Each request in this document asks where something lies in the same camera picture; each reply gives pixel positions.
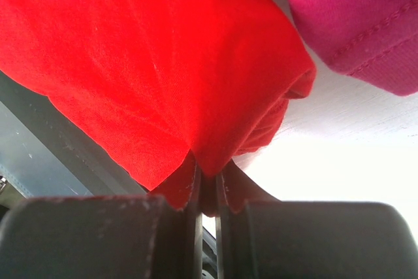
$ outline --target pink sweater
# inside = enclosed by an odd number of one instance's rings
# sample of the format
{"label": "pink sweater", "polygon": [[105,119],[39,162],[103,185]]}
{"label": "pink sweater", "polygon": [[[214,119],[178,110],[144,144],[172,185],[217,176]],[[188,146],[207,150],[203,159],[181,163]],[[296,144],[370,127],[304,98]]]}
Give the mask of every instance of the pink sweater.
{"label": "pink sweater", "polygon": [[334,71],[397,95],[418,91],[418,0],[289,0],[306,43]]}

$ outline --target black plastic part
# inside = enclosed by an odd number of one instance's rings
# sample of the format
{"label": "black plastic part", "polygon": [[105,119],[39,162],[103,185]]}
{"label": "black plastic part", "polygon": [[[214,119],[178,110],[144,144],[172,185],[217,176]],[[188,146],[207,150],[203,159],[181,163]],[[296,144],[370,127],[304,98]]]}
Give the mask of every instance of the black plastic part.
{"label": "black plastic part", "polygon": [[0,222],[3,219],[3,216],[8,212],[8,208],[0,205]]}
{"label": "black plastic part", "polygon": [[159,196],[29,200],[1,224],[1,276],[196,278],[189,220]]}
{"label": "black plastic part", "polygon": [[418,278],[398,212],[377,203],[248,203],[220,209],[219,278]]}
{"label": "black plastic part", "polygon": [[217,278],[216,240],[205,229],[203,229],[202,249],[202,269]]}

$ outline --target scratch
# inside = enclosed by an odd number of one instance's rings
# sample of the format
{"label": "scratch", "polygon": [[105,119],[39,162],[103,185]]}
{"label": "scratch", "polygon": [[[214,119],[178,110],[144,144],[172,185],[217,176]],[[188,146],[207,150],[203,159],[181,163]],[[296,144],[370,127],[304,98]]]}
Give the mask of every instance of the scratch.
{"label": "scratch", "polygon": [[75,192],[75,190],[73,190],[72,188],[70,188],[70,186],[69,186],[68,184],[64,183],[64,185],[65,185],[66,187],[68,187],[71,191],[73,191],[76,195],[78,195],[78,193],[77,193],[77,192]]}
{"label": "scratch", "polygon": [[145,210],[147,210],[147,211],[148,211],[148,210],[150,209],[150,204],[148,204],[148,203],[147,203],[147,201],[143,201],[143,202],[142,202],[142,205],[144,205]]}
{"label": "scratch", "polygon": [[29,150],[27,149],[27,146],[25,143],[22,143],[23,147],[25,148],[26,152],[29,154]]}

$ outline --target red cloth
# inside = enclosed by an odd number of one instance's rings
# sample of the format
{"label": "red cloth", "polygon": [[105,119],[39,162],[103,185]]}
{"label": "red cloth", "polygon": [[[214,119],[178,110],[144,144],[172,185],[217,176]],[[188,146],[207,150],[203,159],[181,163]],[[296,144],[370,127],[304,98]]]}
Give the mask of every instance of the red cloth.
{"label": "red cloth", "polygon": [[0,0],[0,69],[138,182],[271,140],[314,65],[271,0]]}

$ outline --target stitched seam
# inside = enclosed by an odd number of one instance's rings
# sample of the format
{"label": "stitched seam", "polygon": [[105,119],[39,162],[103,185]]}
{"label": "stitched seam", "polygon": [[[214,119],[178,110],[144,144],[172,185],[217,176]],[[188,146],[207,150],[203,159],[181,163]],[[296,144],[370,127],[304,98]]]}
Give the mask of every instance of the stitched seam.
{"label": "stitched seam", "polygon": [[384,57],[386,57],[387,55],[389,55],[391,52],[393,52],[394,50],[396,50],[398,47],[402,46],[403,44],[406,44],[407,42],[412,41],[413,39],[418,37],[418,33],[414,34],[412,37],[409,37],[408,39],[399,42],[398,44],[393,45],[392,47],[382,51],[382,53],[374,56],[372,59],[369,59],[368,61],[362,63],[359,67],[357,67],[354,71],[352,71],[351,73],[349,73],[349,76],[353,76],[354,74],[357,74],[361,71],[363,71],[366,68],[369,68],[369,66],[371,66],[375,61],[380,60]]}
{"label": "stitched seam", "polygon": [[29,192],[7,169],[0,165],[0,174],[4,176],[13,187],[15,187],[24,197],[32,197],[33,194]]}
{"label": "stitched seam", "polygon": [[364,39],[367,39],[373,34],[376,34],[381,29],[384,29],[389,26],[392,22],[396,21],[401,17],[401,15],[405,14],[407,11],[418,7],[418,0],[411,0],[410,2],[406,3],[400,9],[396,10],[387,18],[380,21],[375,26],[363,31],[362,33],[358,34],[355,38],[351,39],[344,47],[337,50],[337,52],[332,56],[331,62],[335,61],[336,58],[340,57],[342,54],[350,51],[353,49],[358,43],[362,42]]}

